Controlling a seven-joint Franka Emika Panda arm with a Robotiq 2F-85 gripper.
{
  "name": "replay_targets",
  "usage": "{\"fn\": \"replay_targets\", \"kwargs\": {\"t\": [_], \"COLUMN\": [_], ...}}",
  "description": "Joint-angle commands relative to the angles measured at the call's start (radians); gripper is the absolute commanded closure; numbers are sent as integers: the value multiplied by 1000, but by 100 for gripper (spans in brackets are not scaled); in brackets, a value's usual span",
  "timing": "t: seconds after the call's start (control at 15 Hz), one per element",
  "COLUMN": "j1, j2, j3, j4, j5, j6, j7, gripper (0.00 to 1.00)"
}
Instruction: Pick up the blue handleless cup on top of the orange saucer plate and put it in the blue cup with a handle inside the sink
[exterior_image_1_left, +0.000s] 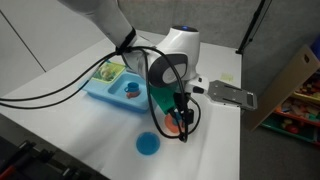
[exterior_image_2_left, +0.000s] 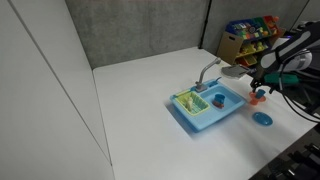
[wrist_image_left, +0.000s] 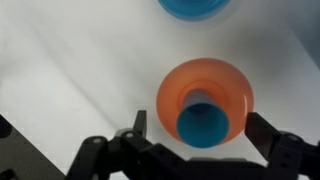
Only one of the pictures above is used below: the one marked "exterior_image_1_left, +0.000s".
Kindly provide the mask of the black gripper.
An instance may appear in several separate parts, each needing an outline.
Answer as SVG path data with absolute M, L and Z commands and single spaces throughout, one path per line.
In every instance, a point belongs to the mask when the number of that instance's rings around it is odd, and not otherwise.
M 187 125 L 192 124 L 194 122 L 194 110 L 188 108 L 189 93 L 175 93 L 173 97 L 181 118 Z

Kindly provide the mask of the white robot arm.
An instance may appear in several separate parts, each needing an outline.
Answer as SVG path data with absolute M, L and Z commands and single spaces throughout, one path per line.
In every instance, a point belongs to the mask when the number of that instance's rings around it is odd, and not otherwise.
M 186 122 L 192 122 L 187 109 L 188 83 L 199 77 L 196 65 L 200 53 L 200 34 L 187 26 L 173 26 L 157 45 L 137 34 L 116 0 L 58 0 L 75 13 L 87 18 L 115 45 L 124 62 L 148 83 L 164 88 L 178 84 L 178 109 Z

